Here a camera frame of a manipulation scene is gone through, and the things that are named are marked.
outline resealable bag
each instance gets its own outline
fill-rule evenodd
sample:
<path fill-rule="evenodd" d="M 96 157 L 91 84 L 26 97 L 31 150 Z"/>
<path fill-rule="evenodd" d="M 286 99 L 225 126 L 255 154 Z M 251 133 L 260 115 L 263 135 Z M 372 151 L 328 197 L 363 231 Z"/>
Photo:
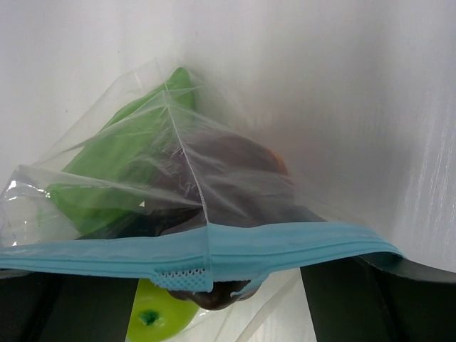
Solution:
<path fill-rule="evenodd" d="M 19 166 L 0 197 L 0 274 L 146 278 L 212 310 L 275 271 L 400 253 L 298 205 L 286 161 L 200 110 L 206 89 L 186 68 L 144 66 Z"/>

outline bell pepper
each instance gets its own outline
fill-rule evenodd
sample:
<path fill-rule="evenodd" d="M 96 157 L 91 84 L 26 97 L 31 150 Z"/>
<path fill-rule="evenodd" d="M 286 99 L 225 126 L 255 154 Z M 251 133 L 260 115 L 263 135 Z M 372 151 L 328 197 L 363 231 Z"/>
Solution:
<path fill-rule="evenodd" d="M 191 121 L 185 110 L 195 106 L 190 75 L 178 68 L 170 78 L 146 96 L 121 108 L 62 172 L 85 179 L 83 185 L 52 184 L 52 203 L 69 218 L 81 235 L 90 234 L 138 211 L 152 190 L 157 157 L 175 139 L 173 109 L 160 93 L 164 90 L 180 108 L 180 124 Z"/>

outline green apple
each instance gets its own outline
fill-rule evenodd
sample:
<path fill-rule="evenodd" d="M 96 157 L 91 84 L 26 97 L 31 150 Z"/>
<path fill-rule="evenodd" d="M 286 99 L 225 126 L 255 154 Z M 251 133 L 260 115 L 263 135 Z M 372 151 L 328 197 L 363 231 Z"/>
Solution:
<path fill-rule="evenodd" d="M 128 324 L 131 342 L 160 342 L 182 331 L 195 317 L 199 306 L 180 301 L 168 291 L 141 279 Z"/>

